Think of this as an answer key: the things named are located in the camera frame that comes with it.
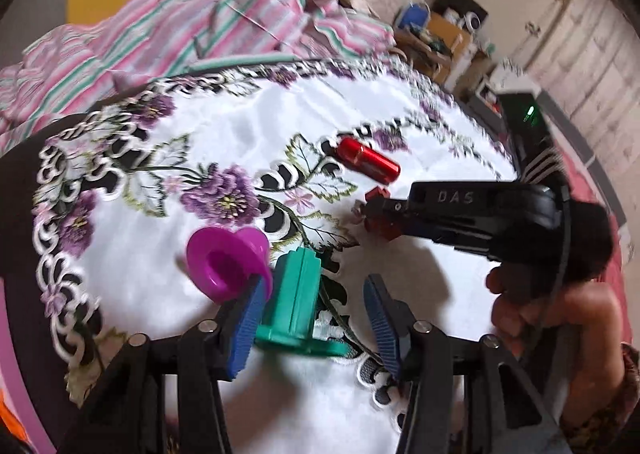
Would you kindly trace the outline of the patterned sleeve forearm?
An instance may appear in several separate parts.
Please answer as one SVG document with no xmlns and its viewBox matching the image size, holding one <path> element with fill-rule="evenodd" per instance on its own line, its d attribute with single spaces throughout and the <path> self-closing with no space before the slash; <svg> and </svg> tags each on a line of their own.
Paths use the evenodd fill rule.
<svg viewBox="0 0 640 454">
<path fill-rule="evenodd" d="M 561 429 L 573 453 L 639 452 L 639 352 L 622 344 L 625 376 L 612 401 L 587 422 Z"/>
</svg>

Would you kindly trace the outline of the person's right hand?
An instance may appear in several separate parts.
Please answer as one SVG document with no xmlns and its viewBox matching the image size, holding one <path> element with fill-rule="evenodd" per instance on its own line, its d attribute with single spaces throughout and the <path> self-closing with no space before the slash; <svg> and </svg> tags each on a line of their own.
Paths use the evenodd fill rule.
<svg viewBox="0 0 640 454">
<path fill-rule="evenodd" d="M 625 378 L 620 303 L 608 284 L 596 281 L 574 284 L 559 291 L 553 301 L 537 299 L 527 305 L 506 297 L 506 283 L 528 278 L 525 268 L 502 265 L 486 278 L 487 288 L 498 296 L 491 322 L 515 354 L 524 351 L 524 327 L 576 325 L 580 343 L 563 419 L 580 426 L 611 403 Z"/>
</svg>

